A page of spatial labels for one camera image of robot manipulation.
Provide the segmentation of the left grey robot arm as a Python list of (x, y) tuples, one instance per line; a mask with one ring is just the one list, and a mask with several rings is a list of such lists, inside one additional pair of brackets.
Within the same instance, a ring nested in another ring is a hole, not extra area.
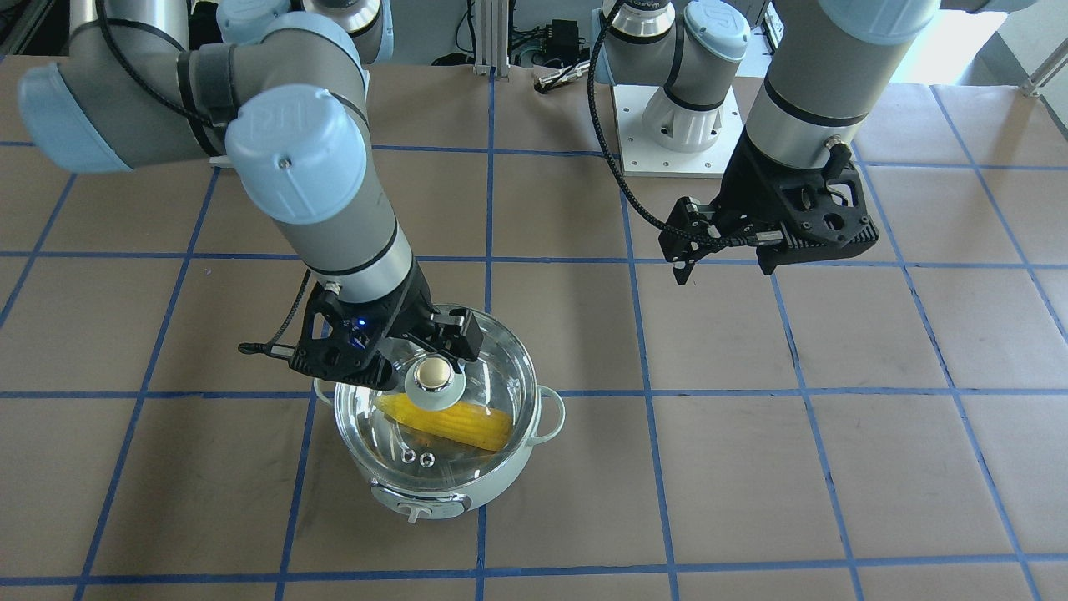
[[(415, 254), (384, 197), (364, 113), (363, 35), (384, 42), (384, 3), (290, 11), (224, 1), (224, 39), (179, 37), (176, 1), (72, 6), (68, 63), (23, 75), (17, 106), (32, 140), (75, 174), (117, 174), (193, 159), (232, 161), (318, 285), (344, 309), (429, 305)], [(710, 205), (660, 232), (678, 284), (695, 263), (752, 246), (764, 274), (850, 258), (877, 240), (848, 144), (899, 61), (873, 1), (815, 1), (794, 15)]]

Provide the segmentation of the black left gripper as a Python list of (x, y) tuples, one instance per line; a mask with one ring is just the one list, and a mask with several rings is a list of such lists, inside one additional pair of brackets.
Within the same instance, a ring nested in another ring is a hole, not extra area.
[(879, 232), (852, 152), (836, 136), (824, 151), (830, 156), (815, 168), (783, 167), (743, 135), (717, 197), (706, 205), (680, 197), (668, 216), (671, 227), (713, 237), (713, 243), (690, 242), (668, 230), (657, 237), (676, 285), (687, 284), (704, 256), (732, 246), (754, 247), (767, 276), (780, 265), (849, 259), (870, 250)]

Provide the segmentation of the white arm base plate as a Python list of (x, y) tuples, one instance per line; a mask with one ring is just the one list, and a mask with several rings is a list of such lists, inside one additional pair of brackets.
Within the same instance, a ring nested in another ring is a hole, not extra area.
[(651, 85), (617, 85), (613, 102), (628, 176), (720, 179), (743, 133), (733, 88), (710, 111), (677, 106), (663, 88)]

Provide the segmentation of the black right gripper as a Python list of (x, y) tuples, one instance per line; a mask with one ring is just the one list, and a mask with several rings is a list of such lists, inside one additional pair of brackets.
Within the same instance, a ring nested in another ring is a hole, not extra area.
[(400, 377), (384, 357), (384, 339), (407, 341), (443, 355), (451, 369), (476, 361), (483, 346), (471, 309), (440, 309), (415, 264), (393, 292), (370, 303), (344, 303), (321, 284), (313, 286), (290, 370), (314, 379), (390, 391)]

